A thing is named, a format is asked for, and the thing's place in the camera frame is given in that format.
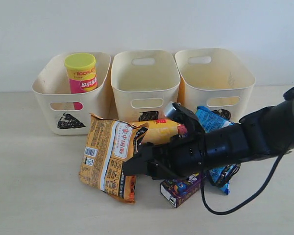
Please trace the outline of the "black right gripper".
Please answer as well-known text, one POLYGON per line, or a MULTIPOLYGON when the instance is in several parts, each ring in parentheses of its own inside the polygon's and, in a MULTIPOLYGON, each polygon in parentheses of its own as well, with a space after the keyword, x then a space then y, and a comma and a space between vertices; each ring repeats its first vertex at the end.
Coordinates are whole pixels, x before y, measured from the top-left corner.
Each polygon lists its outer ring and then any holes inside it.
POLYGON ((184 179, 207 170, 204 134, 176 135, 168 143, 145 142, 136 147, 133 157, 123 163, 124 176, 184 179), (148 155, 143 154, 149 148, 148 155))

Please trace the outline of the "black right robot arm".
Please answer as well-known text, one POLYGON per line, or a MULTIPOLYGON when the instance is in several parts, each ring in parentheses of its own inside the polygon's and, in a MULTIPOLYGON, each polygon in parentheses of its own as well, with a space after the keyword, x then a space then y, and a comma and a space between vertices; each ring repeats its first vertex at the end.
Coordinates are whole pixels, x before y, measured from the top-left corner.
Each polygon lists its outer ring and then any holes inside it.
POLYGON ((294 149, 294 87, 284 101, 250 113, 238 123, 206 132, 198 117, 178 102, 166 107, 169 119, 187 133, 168 143, 143 144, 123 165, 125 176, 182 179, 213 168, 276 157, 294 149))

